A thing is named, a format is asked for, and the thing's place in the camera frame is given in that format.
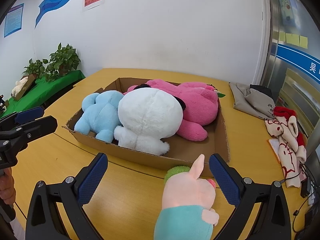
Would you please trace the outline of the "operator left hand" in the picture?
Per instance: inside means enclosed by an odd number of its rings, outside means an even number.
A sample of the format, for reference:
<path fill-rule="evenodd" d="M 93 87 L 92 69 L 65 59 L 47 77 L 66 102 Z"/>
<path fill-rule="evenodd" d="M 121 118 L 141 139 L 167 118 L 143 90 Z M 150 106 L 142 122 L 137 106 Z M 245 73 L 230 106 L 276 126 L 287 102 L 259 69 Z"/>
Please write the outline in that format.
<path fill-rule="evenodd" d="M 3 172 L 4 174 L 0 177 L 0 197 L 5 204 L 12 205 L 16 200 L 12 168 L 6 168 Z"/>

